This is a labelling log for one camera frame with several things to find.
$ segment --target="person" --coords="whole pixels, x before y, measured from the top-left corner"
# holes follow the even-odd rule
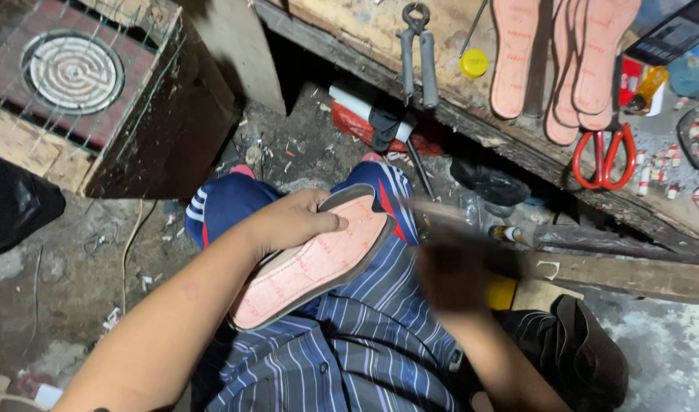
[[[398,220],[368,269],[264,328],[235,331],[226,312],[261,258],[348,224],[317,213],[329,192],[281,196],[248,174],[200,188],[187,228],[204,251],[98,344],[54,411],[160,410],[190,377],[192,410],[469,410],[450,389],[457,345],[494,410],[569,410],[491,317],[474,284],[482,276],[469,273],[480,264],[439,260],[447,248],[414,253],[415,222],[399,202],[412,187],[380,162],[363,161],[332,190],[372,184]]]

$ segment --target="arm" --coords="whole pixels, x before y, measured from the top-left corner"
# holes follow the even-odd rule
[[[421,247],[420,285],[436,320],[464,349],[496,412],[570,410],[492,318],[478,250],[461,241]]]
[[[346,228],[344,218],[315,213],[328,195],[307,190],[284,197],[225,232],[123,318],[53,410],[144,411],[175,403],[259,260]]]

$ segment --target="yellow object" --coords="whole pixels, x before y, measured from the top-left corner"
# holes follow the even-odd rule
[[[487,60],[483,51],[473,48],[466,51],[464,55],[461,56],[461,59],[458,61],[458,66],[466,77],[469,79],[476,79],[486,72],[489,66],[489,60]]]
[[[487,303],[489,307],[494,310],[507,310],[511,308],[516,290],[516,280],[492,274],[489,288],[487,288]]]
[[[647,106],[652,102],[652,97],[655,95],[657,89],[667,80],[667,76],[667,69],[665,69],[664,66],[657,66],[649,69],[644,80],[636,90],[636,93],[647,102]]]

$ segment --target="red stripe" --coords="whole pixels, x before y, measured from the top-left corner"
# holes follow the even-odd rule
[[[395,216],[395,212],[392,211],[390,199],[387,198],[387,193],[385,193],[385,187],[382,185],[382,180],[377,179],[377,183],[380,184],[380,204],[382,205],[382,208],[395,217],[395,230],[392,233],[395,236],[398,236],[400,239],[403,239],[405,243],[408,243],[408,239],[405,239],[405,235],[403,234],[403,229],[400,229],[400,221],[398,220],[398,216]]]
[[[202,217],[206,218],[204,215],[204,209],[202,210]],[[207,220],[202,221],[202,242],[204,243],[204,248],[209,246],[209,239],[207,237]]]

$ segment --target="red plastic bag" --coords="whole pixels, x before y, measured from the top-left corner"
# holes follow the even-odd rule
[[[372,147],[372,135],[375,131],[374,127],[335,100],[332,100],[332,120],[339,130],[362,140],[366,145]],[[433,129],[434,127],[424,127],[424,124],[421,123],[410,133],[410,138],[413,139],[415,149],[418,153],[428,156],[438,156],[444,153],[441,145],[436,142],[429,142],[424,136],[424,133],[427,132],[436,132],[437,134],[435,136],[440,136],[443,133]],[[390,143],[390,147],[387,148],[387,151],[407,152],[408,147],[399,140],[393,140]]]

